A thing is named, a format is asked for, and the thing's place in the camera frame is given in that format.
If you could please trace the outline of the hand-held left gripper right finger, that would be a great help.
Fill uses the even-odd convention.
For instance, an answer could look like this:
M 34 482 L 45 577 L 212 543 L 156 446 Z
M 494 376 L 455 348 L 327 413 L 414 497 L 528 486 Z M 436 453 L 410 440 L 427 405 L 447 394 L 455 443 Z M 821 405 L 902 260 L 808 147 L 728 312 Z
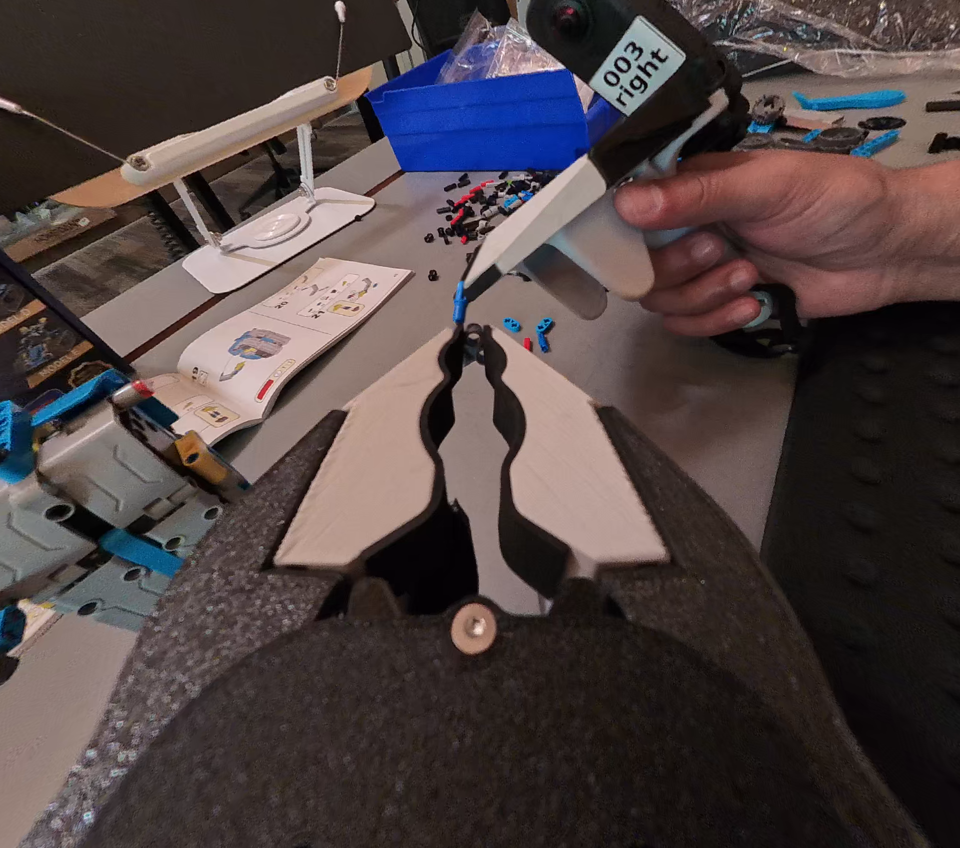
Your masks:
M 513 573 L 540 596 L 554 597 L 569 578 L 669 564 L 601 406 L 489 327 L 486 380 L 493 424 L 507 449 L 498 540 Z

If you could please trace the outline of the black perforated foam mat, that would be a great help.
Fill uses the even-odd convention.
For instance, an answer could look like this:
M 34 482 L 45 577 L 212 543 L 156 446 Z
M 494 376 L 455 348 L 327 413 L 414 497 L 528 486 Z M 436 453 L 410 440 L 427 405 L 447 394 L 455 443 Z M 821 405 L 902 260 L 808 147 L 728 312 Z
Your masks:
M 762 556 L 859 746 L 959 844 L 959 308 L 810 326 Z

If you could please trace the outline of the clear bags in bin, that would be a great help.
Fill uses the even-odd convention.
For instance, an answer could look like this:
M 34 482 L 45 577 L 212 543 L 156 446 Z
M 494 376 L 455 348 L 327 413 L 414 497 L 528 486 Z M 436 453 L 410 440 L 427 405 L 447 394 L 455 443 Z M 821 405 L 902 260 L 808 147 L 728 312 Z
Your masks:
M 436 84 L 449 86 L 563 70 L 512 17 L 494 25 L 474 11 L 439 70 Z

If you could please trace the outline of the dark blue robot kit box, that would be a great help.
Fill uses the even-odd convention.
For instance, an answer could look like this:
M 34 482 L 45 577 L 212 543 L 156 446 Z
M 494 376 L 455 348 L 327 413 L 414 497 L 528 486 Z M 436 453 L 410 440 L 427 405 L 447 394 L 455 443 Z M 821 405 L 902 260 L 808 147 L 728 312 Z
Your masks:
M 34 414 L 98 375 L 135 369 L 1 254 L 1 400 Z

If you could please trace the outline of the blue grey brick robot model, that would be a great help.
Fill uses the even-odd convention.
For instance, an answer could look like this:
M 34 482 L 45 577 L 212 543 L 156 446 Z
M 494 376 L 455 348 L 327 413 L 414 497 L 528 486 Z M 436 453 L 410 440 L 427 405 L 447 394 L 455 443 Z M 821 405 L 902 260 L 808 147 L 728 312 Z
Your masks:
M 146 381 L 108 370 L 31 413 L 2 402 L 2 683 L 23 602 L 138 631 L 246 480 Z

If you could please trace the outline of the clear plastic bag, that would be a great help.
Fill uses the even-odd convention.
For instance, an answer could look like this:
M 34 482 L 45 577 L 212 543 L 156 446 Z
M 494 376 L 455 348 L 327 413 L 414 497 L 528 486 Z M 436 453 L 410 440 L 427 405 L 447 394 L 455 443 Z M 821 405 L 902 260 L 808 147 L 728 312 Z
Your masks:
M 959 0 L 668 0 L 744 78 L 959 70 Z

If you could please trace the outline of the open instruction booklet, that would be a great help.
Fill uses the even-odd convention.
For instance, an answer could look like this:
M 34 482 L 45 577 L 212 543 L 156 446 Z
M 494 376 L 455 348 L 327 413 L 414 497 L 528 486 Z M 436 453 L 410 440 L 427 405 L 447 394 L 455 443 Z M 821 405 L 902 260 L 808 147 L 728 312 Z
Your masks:
M 414 273 L 323 258 L 263 302 L 210 328 L 174 372 L 149 380 L 175 434 L 208 446 L 269 416 L 301 370 L 363 325 Z

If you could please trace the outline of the blue plastic bin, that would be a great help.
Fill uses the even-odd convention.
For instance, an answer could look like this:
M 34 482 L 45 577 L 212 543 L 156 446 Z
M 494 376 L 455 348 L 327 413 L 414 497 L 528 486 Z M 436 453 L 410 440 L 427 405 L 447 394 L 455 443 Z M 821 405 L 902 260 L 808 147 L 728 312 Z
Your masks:
M 449 57 L 366 95 L 404 172 L 559 172 L 621 120 L 599 96 L 584 110 L 565 69 L 442 85 Z

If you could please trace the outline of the grey desk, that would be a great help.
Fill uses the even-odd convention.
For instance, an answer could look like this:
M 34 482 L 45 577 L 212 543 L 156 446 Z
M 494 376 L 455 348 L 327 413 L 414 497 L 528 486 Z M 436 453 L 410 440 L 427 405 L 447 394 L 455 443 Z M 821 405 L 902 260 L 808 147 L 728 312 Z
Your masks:
M 141 374 L 172 371 L 197 337 L 288 284 L 320 256 L 405 268 L 414 278 L 325 360 L 287 384 L 267 421 L 219 450 L 255 481 L 331 409 L 450 325 L 466 249 L 426 244 L 451 175 L 402 174 L 387 141 L 335 167 L 331 186 L 369 193 L 375 210 L 232 295 L 212 296 L 177 263 L 93 309 L 83 320 Z M 508 278 L 470 307 L 474 322 L 523 326 L 553 317 L 542 361 L 602 404 L 616 406 L 760 543 L 783 442 L 795 368 L 755 361 L 664 331 L 658 318 L 612 299 L 585 322 L 533 283 Z M 473 530 L 481 591 L 533 613 L 538 598 L 498 546 L 498 473 L 505 446 L 491 421 L 493 394 L 468 370 L 454 392 L 456 426 L 441 446 L 452 495 Z M 2 846 L 16 846 L 61 788 L 94 734 L 136 633 L 68 614 L 28 644 L 2 686 Z

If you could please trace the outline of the pile of small brick pieces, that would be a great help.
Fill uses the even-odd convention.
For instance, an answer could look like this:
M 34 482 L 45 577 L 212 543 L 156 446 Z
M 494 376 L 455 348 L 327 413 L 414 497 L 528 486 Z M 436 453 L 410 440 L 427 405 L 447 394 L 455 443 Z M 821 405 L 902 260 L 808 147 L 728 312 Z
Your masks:
M 898 145 L 903 133 L 918 135 L 907 118 L 890 114 L 888 108 L 904 107 L 921 118 L 937 118 L 946 111 L 958 115 L 958 94 L 933 99 L 926 108 L 922 93 L 898 89 L 825 97 L 824 102 L 839 104 L 830 111 L 803 109 L 801 103 L 817 99 L 796 95 L 786 115 L 779 114 L 779 99 L 761 98 L 763 110 L 772 116 L 770 134 L 750 130 L 750 99 L 730 100 L 722 89 L 705 101 L 680 100 L 677 114 L 647 110 L 623 120 L 585 154 L 604 177 L 606 193 L 508 274 L 521 272 L 570 308 L 582 309 L 584 318 L 596 318 L 607 293 L 628 301 L 645 296 L 653 283 L 649 252 L 685 234 L 644 232 L 626 224 L 614 205 L 615 190 L 622 184 L 671 177 L 685 157 L 729 150 L 866 160 Z M 467 267 L 487 236 L 560 173 L 549 178 L 540 172 L 539 181 L 531 183 L 502 178 L 464 190 L 459 201 L 440 211 L 446 221 L 437 238 L 462 241 L 473 249 Z

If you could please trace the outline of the person's right hand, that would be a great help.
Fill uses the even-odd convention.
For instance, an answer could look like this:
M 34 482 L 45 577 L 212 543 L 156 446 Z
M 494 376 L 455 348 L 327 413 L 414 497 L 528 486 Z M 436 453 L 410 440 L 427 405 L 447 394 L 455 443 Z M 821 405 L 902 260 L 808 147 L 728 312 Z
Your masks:
M 652 251 L 642 305 L 674 334 L 709 337 L 760 314 L 751 289 L 762 282 L 789 288 L 803 318 L 916 301 L 911 175 L 766 152 L 692 158 L 671 178 L 625 184 L 614 205 L 628 224 L 693 230 Z

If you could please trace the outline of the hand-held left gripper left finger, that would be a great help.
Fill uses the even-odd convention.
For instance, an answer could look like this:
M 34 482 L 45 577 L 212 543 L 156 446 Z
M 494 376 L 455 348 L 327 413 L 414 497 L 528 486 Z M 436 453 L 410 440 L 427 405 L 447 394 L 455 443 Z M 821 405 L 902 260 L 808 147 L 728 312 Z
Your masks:
M 275 569 L 379 578 L 397 597 L 478 591 L 470 522 L 449 499 L 439 453 L 464 347 L 462 327 L 444 329 L 347 404 Z

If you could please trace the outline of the black board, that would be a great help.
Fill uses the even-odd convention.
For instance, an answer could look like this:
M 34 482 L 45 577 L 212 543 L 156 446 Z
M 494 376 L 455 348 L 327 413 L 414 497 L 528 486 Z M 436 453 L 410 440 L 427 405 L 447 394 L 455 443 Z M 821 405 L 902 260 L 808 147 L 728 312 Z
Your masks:
M 1 0 L 2 97 L 118 158 L 406 51 L 393 0 Z

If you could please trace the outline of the white folding book stand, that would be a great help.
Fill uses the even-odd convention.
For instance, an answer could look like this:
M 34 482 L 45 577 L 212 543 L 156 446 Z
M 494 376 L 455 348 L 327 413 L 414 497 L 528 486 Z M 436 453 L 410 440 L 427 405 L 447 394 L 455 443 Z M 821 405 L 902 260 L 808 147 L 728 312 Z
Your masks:
M 340 86 L 347 11 L 344 1 L 334 2 L 339 38 L 333 76 L 297 86 L 263 105 L 202 130 L 180 134 L 126 157 L 117 156 L 8 98 L 1 99 L 1 107 L 6 114 L 39 124 L 97 154 L 113 159 L 119 165 L 118 169 L 97 179 L 55 194 L 53 199 L 60 204 L 82 209 L 114 209 L 141 197 L 158 195 L 163 186 L 173 184 L 202 238 L 201 248 L 207 251 L 207 255 L 195 262 L 191 273 L 206 289 L 214 293 L 231 291 L 249 283 L 258 277 L 258 274 L 250 274 L 237 282 L 230 282 L 225 271 L 217 267 L 219 259 L 244 257 L 246 264 L 261 265 L 266 270 L 271 270 L 299 250 L 317 243 L 335 231 L 335 228 L 320 230 L 319 226 L 311 224 L 319 220 L 318 216 L 314 216 L 319 205 L 359 205 L 364 201 L 361 196 L 338 194 L 331 189 L 316 189 L 310 145 L 311 118 L 333 110 L 339 102 L 355 100 L 369 84 L 369 81 L 360 83 L 358 80 L 361 76 L 370 76 L 370 72 L 365 70 L 347 78 L 353 94 L 347 95 Z M 296 129 L 300 162 L 299 186 L 292 205 L 272 208 L 226 233 L 213 232 L 191 198 L 186 185 L 187 176 L 200 172 L 222 157 L 230 158 L 237 152 L 256 146 L 292 127 Z

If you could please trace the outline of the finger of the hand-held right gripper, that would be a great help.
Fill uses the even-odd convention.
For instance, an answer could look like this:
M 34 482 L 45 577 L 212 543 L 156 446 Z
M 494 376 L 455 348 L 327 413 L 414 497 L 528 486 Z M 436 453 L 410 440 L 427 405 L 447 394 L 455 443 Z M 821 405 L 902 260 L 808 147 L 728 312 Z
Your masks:
M 460 302 L 476 301 L 606 191 L 607 183 L 591 158 L 577 158 L 486 237 L 460 279 Z

